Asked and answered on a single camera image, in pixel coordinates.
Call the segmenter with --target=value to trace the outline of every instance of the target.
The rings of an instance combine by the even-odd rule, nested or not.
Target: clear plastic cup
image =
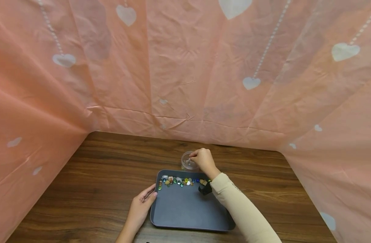
[[[181,157],[181,170],[190,171],[190,172],[198,172],[199,171],[198,165],[194,161],[191,161],[191,159],[190,159],[190,154],[192,154],[192,153],[193,153],[193,151],[187,151]]]

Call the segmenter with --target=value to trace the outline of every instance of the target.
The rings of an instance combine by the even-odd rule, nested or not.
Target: wooden table
[[[134,196],[161,169],[180,169],[185,151],[209,148],[216,165],[252,200],[285,243],[335,243],[299,180],[278,152],[91,133],[8,242],[113,243]],[[212,233],[155,228],[137,243],[245,242],[239,230]]]

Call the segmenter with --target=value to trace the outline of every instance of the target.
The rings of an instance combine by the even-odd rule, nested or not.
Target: hand
[[[153,184],[134,197],[130,205],[125,225],[116,242],[132,242],[134,236],[144,223],[149,208],[157,197],[157,192],[154,192],[155,187],[156,184]]]
[[[209,149],[201,148],[190,154],[190,158],[194,161],[199,168],[211,179],[215,179],[221,172],[215,166],[214,159],[212,158]]]

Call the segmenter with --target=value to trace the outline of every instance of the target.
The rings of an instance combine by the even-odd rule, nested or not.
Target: gray tray
[[[203,173],[163,169],[157,174],[157,198],[150,210],[150,221],[156,227],[187,228],[191,230],[229,231],[235,223],[223,205],[210,193],[203,196],[198,187],[180,187],[173,184],[167,187],[163,183],[158,190],[162,176],[174,176],[192,179],[208,179]]]

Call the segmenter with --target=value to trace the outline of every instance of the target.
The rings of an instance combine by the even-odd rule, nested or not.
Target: pink fabric backdrop
[[[371,0],[0,1],[0,242],[95,130],[280,151],[371,242]]]

